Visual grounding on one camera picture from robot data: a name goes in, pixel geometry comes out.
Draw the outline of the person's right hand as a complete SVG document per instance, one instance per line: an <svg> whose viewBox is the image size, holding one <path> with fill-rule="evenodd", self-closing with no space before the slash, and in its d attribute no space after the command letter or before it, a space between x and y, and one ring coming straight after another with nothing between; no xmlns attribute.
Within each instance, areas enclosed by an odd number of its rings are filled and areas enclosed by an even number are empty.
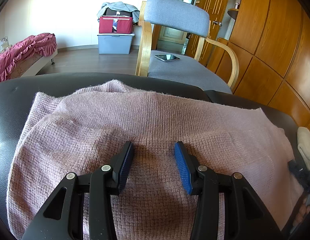
<svg viewBox="0 0 310 240"><path fill-rule="evenodd" d="M308 194L304 199L303 203L295 217L295 220L293 222L293 226L298 226L308 215L310 212L310 194Z"/></svg>

